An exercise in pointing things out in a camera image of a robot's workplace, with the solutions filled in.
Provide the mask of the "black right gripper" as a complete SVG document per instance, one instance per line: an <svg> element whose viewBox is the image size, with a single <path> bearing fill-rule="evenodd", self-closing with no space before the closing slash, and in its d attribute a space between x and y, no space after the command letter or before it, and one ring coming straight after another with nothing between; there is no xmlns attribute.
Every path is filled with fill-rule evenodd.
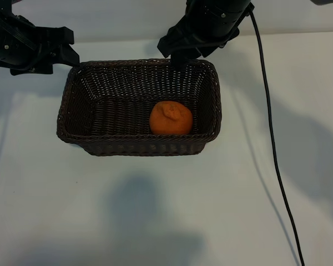
<svg viewBox="0 0 333 266"><path fill-rule="evenodd" d="M236 38L240 23L253 10L251 1L187 1L185 15L159 40L158 50L165 58L171 56L172 67L183 68Z"/></svg>

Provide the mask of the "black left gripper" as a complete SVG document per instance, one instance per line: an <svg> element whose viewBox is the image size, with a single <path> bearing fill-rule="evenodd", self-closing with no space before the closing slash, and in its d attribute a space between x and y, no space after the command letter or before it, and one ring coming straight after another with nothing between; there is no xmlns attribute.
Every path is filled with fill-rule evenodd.
<svg viewBox="0 0 333 266"><path fill-rule="evenodd" d="M53 64L77 66L78 53L74 33L67 27L36 27L20 17L0 12L0 68L7 68L13 76L22 74L52 74L53 66L44 61L41 44L58 44L51 52Z"/></svg>

